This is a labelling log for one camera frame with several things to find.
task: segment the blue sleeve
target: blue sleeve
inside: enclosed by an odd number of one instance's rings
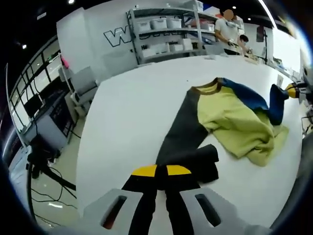
[[[269,95],[269,107],[266,101],[251,88],[223,78],[222,85],[233,90],[238,99],[251,110],[264,110],[272,125],[280,125],[283,120],[285,100],[289,98],[288,93],[275,84],[272,85]]]

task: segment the brown collar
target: brown collar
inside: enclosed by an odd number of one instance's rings
[[[199,90],[200,88],[213,87],[215,84],[217,84],[216,89],[211,91],[211,92],[202,92]],[[209,95],[209,94],[215,94],[215,93],[219,92],[221,90],[221,87],[222,87],[221,78],[217,77],[212,82],[210,82],[208,84],[205,84],[205,85],[199,86],[199,87],[191,87],[191,89],[197,93]]]

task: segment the person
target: person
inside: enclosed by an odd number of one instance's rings
[[[238,17],[232,10],[220,10],[222,18],[215,22],[215,36],[221,42],[224,51],[228,55],[240,55],[238,47],[246,53],[247,48],[239,36],[239,26],[235,23]]]
[[[238,45],[241,47],[243,55],[247,55],[251,50],[246,46],[246,44],[249,42],[249,38],[242,34],[239,36],[239,42]]]

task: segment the black pants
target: black pants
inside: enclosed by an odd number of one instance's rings
[[[224,51],[227,55],[240,55],[238,52],[232,50],[224,49]]]

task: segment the white table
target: white table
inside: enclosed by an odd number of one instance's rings
[[[278,74],[241,56],[217,56],[216,60],[198,56],[152,64],[102,82],[89,110],[78,153],[80,213],[111,188],[121,188],[134,169],[155,163],[191,86],[226,77],[254,89],[269,103],[270,87],[277,82]],[[281,75],[283,87],[292,82]],[[202,187],[213,189],[234,204],[239,216],[250,224],[269,227],[296,178],[302,143],[298,99],[285,102],[283,124],[289,128],[285,146],[266,167],[258,167],[247,158],[235,160],[213,135],[201,145],[215,145],[220,159],[220,178]],[[157,202],[157,208],[164,200]]]

